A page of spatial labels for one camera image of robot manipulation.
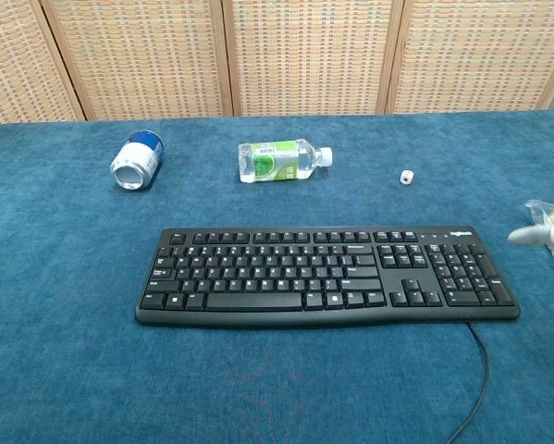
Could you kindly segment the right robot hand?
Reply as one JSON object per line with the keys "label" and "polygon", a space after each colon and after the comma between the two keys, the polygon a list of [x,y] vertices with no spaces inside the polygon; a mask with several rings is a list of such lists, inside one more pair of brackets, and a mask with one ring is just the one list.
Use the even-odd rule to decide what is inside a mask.
{"label": "right robot hand", "polygon": [[533,225],[515,229],[508,241],[516,245],[554,246],[554,225]]}

